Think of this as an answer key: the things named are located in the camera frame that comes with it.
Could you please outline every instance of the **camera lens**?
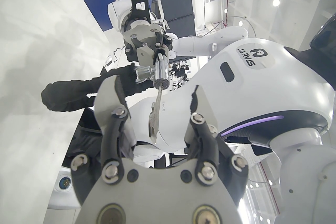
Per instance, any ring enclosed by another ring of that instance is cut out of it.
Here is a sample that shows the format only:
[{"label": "camera lens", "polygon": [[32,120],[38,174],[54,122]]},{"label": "camera lens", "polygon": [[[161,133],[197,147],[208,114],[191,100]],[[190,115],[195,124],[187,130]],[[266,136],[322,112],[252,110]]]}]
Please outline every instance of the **camera lens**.
[{"label": "camera lens", "polygon": [[60,189],[66,190],[69,188],[70,184],[71,184],[71,179],[69,177],[64,177],[60,180],[59,186],[60,186]]}]

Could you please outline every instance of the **jarvis logo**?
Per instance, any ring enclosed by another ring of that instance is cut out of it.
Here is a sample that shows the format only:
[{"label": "jarvis logo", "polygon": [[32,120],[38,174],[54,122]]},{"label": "jarvis logo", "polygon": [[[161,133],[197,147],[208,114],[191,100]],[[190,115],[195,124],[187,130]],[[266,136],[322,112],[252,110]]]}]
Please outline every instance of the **jarvis logo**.
[{"label": "jarvis logo", "polygon": [[255,65],[255,62],[253,61],[252,57],[249,55],[249,53],[245,49],[237,49],[242,57],[245,59],[248,66]]},{"label": "jarvis logo", "polygon": [[265,57],[268,55],[268,53],[264,49],[253,49],[250,51],[250,53],[254,53],[254,57]]}]

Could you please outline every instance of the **robotic hand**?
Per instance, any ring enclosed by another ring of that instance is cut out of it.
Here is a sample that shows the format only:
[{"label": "robotic hand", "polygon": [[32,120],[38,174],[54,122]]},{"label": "robotic hand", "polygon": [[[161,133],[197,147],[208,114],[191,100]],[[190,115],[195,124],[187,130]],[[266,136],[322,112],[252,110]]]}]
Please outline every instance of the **robotic hand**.
[{"label": "robotic hand", "polygon": [[169,169],[147,169],[131,160],[136,141],[119,77],[104,80],[95,108],[103,133],[101,164],[85,153],[71,163],[82,205],[77,224],[241,223],[236,206],[245,192],[247,161],[218,140],[200,86],[192,94],[185,135],[188,161]]}]

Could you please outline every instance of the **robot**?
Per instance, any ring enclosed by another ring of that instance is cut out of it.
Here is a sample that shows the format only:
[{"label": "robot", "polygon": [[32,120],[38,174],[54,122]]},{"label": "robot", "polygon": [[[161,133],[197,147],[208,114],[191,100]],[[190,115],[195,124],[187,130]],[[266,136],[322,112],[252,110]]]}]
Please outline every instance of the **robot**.
[{"label": "robot", "polygon": [[[103,133],[101,167],[85,154],[71,164],[82,204],[76,223],[241,223],[236,206],[248,166],[226,142],[252,144],[280,159],[285,208],[276,224],[333,223],[336,150],[322,145],[321,134],[333,119],[336,15],[311,49],[298,52],[248,38],[240,27],[177,38],[164,21],[150,18],[148,0],[141,0],[145,10],[138,7],[143,15],[134,13],[139,0],[119,1],[110,6],[112,24],[124,36],[129,61],[140,63],[138,82],[152,79],[159,94],[128,108],[118,78],[103,82],[94,111]],[[168,58],[176,55],[214,57],[161,97],[169,86]],[[185,147],[188,162],[171,169],[132,161],[137,152],[151,159]]]}]

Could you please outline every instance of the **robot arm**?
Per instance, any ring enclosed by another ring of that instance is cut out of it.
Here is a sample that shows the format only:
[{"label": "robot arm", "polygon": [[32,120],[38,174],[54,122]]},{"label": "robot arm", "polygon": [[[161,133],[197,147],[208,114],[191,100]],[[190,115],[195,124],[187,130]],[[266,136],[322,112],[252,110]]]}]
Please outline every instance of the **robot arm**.
[{"label": "robot arm", "polygon": [[173,49],[169,52],[169,59],[176,56],[211,56],[223,50],[231,43],[248,37],[243,27],[226,27],[214,34],[202,36],[188,36],[177,38],[173,33],[167,33],[173,39]]}]

